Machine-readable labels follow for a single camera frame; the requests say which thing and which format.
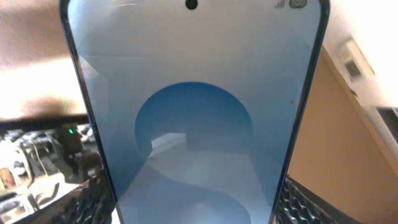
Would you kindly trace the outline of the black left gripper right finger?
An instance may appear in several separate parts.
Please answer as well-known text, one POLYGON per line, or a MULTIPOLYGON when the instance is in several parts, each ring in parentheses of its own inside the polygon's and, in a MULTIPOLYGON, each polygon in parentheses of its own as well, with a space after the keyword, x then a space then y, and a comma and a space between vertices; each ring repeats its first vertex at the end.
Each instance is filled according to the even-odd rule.
POLYGON ((289 175, 285 179, 277 208, 276 224, 360 224, 321 197, 298 183, 289 175))

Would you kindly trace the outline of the blue screen smartphone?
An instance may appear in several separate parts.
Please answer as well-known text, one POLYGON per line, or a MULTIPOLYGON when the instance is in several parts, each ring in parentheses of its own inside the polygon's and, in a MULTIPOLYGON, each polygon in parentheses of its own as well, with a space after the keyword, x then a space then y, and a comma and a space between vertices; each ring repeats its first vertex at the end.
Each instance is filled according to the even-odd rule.
POLYGON ((121 223, 271 223, 323 0, 60 2, 121 223))

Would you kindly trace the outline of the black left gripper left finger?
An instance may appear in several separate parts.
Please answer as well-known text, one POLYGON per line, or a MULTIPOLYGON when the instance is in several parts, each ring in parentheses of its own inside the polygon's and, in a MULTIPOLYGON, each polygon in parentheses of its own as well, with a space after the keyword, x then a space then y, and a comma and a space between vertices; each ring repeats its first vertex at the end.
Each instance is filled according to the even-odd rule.
POLYGON ((110 224, 114 200, 106 179, 92 178, 28 218, 28 224, 110 224))

